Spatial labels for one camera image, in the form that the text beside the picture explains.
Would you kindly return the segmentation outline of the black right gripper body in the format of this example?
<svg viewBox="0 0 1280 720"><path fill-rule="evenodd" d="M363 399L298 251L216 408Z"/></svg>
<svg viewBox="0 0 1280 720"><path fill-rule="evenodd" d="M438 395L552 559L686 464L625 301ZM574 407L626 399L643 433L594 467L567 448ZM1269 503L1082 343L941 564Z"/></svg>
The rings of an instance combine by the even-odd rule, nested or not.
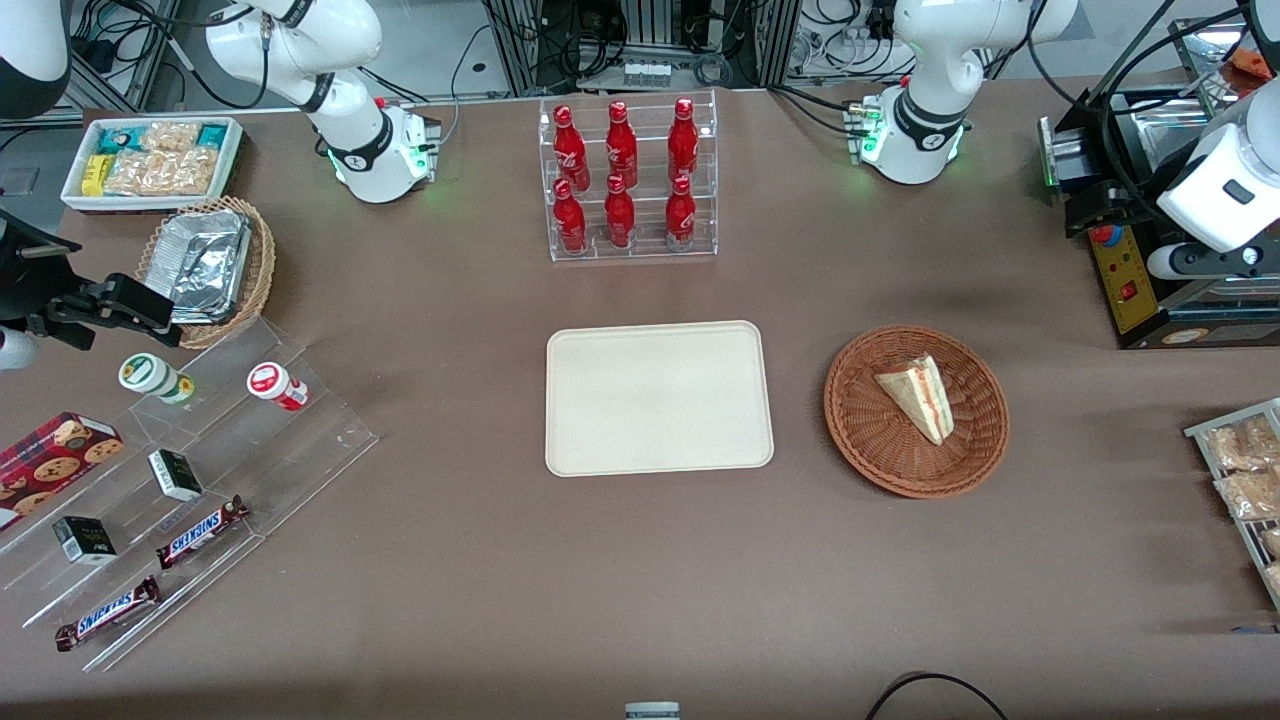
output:
<svg viewBox="0 0 1280 720"><path fill-rule="evenodd" d="M3 328L26 332L26 318L44 309L47 301L49 283L40 261L23 258L3 260Z"/></svg>

